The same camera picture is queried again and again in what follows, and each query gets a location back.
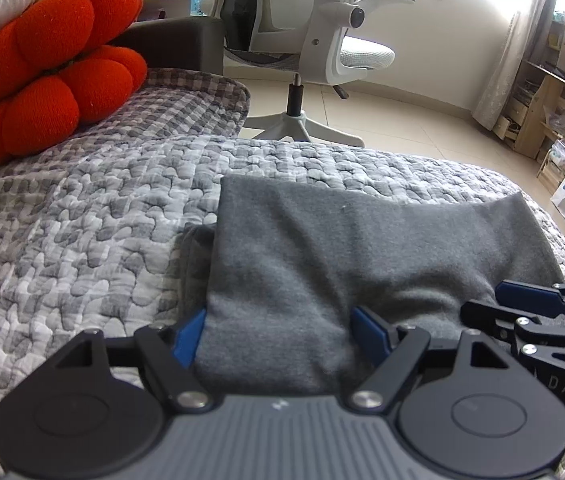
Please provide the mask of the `grey sweatshirt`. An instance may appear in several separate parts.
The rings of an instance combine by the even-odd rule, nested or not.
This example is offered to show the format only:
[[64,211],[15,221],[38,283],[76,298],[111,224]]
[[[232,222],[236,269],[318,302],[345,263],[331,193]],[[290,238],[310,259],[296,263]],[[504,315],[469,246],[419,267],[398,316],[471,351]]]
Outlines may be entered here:
[[180,245],[185,313],[205,308],[194,371],[211,391],[324,394],[369,372],[355,307],[440,338],[499,282],[563,280],[522,196],[401,204],[315,184],[228,176],[217,219]]

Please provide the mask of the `white office chair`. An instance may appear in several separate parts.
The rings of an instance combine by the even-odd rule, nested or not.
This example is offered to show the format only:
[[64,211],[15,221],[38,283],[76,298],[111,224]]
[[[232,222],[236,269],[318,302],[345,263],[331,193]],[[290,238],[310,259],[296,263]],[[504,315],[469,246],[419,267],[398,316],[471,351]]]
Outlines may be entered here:
[[394,51],[384,44],[352,37],[371,13],[415,0],[313,0],[309,18],[295,28],[279,28],[270,0],[217,0],[217,16],[225,27],[225,50],[234,60],[252,66],[292,73],[286,110],[250,116],[244,122],[258,131],[258,140],[314,139],[363,148],[359,136],[315,122],[303,109],[304,84],[333,88],[348,99],[345,84],[389,67]]

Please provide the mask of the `wooden shelf unit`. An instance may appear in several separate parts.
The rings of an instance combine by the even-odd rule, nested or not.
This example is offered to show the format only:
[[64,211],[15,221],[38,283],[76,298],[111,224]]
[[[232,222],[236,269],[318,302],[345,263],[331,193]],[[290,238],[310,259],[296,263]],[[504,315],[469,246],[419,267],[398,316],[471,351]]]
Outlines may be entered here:
[[537,58],[522,61],[492,132],[535,160],[537,180],[555,192],[565,177],[565,14],[556,14]]

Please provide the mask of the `red flower-shaped cushion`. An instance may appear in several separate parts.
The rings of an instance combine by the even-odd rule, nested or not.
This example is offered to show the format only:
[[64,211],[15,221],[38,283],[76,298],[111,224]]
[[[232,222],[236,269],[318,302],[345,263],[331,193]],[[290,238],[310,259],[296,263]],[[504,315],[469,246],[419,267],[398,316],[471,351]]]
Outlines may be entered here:
[[144,0],[40,0],[0,28],[0,165],[109,117],[145,82],[138,52],[112,46]]

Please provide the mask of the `grey checkered bed quilt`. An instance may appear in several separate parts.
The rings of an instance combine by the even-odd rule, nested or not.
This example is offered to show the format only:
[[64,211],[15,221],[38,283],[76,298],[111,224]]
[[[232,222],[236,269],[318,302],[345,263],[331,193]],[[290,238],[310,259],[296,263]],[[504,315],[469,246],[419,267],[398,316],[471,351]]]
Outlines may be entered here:
[[517,192],[501,174],[459,162],[240,138],[249,99],[222,76],[152,70],[112,117],[0,167],[0,399],[84,328],[127,336],[174,321],[179,239],[215,221],[226,174],[397,204],[483,204]]

